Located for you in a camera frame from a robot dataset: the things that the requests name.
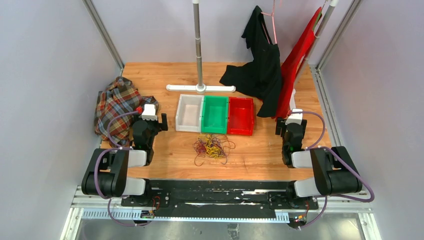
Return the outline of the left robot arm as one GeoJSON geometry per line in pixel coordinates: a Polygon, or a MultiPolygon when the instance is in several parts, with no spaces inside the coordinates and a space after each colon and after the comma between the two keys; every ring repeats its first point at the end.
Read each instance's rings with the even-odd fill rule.
{"type": "Polygon", "coordinates": [[[153,143],[156,135],[168,130],[167,115],[161,114],[161,122],[139,117],[132,125],[133,146],[97,148],[81,182],[85,195],[103,199],[134,196],[140,206],[149,206],[153,201],[150,181],[128,176],[128,169],[149,166],[154,156],[153,143]]]}

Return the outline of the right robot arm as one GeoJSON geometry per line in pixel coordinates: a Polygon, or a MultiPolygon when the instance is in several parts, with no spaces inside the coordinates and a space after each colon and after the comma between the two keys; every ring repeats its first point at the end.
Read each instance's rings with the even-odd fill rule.
{"type": "Polygon", "coordinates": [[[290,122],[277,118],[275,134],[282,137],[282,161],[294,169],[312,169],[313,177],[289,183],[286,203],[294,209],[308,197],[335,196],[360,192],[363,183],[349,170],[357,169],[344,146],[303,148],[307,121],[290,122]]]}

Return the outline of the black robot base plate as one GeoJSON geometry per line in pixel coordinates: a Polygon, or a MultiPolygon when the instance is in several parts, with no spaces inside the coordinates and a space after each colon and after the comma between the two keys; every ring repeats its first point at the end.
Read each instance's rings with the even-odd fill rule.
{"type": "Polygon", "coordinates": [[[151,180],[144,195],[121,205],[152,209],[157,218],[242,221],[318,209],[311,197],[295,196],[293,182],[246,180],[151,180]]]}

